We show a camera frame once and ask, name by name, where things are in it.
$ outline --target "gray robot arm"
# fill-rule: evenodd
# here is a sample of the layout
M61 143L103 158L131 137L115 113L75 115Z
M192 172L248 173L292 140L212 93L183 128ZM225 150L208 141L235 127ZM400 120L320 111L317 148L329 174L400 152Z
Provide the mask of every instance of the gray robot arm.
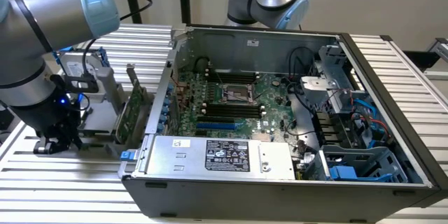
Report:
M257 22L277 29L295 29L308 11L308 0L229 0L227 25Z
M41 55L99 38L119 24L113 0L0 0L0 100L39 137L59 139L37 152L80 147L79 111Z

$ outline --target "metal rail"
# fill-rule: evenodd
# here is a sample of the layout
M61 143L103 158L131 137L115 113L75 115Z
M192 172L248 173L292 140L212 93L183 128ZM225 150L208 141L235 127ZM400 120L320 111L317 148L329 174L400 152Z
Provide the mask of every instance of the metal rail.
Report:
M124 25L111 36L125 39L131 31L140 37L145 35L149 37L151 29L167 30L168 28ZM160 53L156 50L141 51L140 47L144 47L145 42L135 41L135 37L132 40L121 43L109 40L99 41L99 44L108 48L109 60L116 72L120 72L119 68L131 62L136 63L136 68L145 64L156 68L152 66L153 61L157 64L164 63L168 52L165 47L160 49ZM392 53L391 45L379 36L353 36L353 40L356 43L364 43L359 47L371 65L375 66L383 83L388 85L391 94L440 166L448 172L448 136L444 129L444 127L448 129L448 115L441 112L443 106L437 106L437 99L429 91L421 92L424 90L420 87L421 82L415 79L412 70L403 68L400 56ZM381 62L393 62L393 64L385 65ZM144 72L137 75L139 78L155 76L152 82L147 82L147 85L151 85L147 88L155 90L160 75L144 74ZM429 106L435 111L421 110ZM185 219L147 218L139 212L119 180L116 174L119 161L101 156L100 151L92 153L68 151L60 155L36 157L32 154L36 141L32 128L20 122L0 147L0 223L199 223ZM429 208L407 208L381 220L379 224L445 224L447 222L448 199ZM207 220L203 223L241 223L241 221ZM272 222L244 221L244 223Z

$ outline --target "blue tab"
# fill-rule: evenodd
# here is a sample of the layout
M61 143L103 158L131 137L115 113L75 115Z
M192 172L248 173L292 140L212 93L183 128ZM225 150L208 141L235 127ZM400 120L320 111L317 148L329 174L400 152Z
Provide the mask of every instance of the blue tab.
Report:
M69 52L73 50L73 47L65 47L61 50L59 50L59 52Z
M133 161L135 152L121 152L120 160L121 161Z

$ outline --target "green expansion card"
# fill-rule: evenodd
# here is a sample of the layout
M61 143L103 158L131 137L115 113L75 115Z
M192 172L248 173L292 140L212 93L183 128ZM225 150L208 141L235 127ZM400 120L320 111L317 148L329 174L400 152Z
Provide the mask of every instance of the green expansion card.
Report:
M135 80L133 89L125 104L121 118L117 126L116 137L120 143L125 143L132 136L133 128L137 122L140 107L144 103L144 89L140 86L139 80Z
M209 82L205 77L192 72L179 74L179 85L183 86L183 99L180 100L180 127L179 136L196 136L196 132L205 133L203 136L217 138L244 138L271 140L281 138L280 121L287 125L293 120L293 114L287 101L287 86L281 84L281 78L273 74L261 74L253 84L235 84ZM203 114L203 103L211 105L245 105L256 107L256 111L265 114L259 118L240 118L233 116L236 130L197 129L199 117Z

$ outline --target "blue latch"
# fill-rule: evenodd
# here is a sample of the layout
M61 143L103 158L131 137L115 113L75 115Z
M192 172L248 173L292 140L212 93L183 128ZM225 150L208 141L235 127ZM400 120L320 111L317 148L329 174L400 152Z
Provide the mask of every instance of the blue latch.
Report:
M109 59L107 58L107 52L105 52L105 49L103 47L99 48L99 53L100 53L100 56L101 56L103 67L111 67Z
M360 181L360 182L388 182L392 179L392 174L383 174L380 177L357 177L355 168L352 166L333 166L329 168L331 178L341 181Z
M124 151L121 152L120 160L121 161L133 161L135 152Z

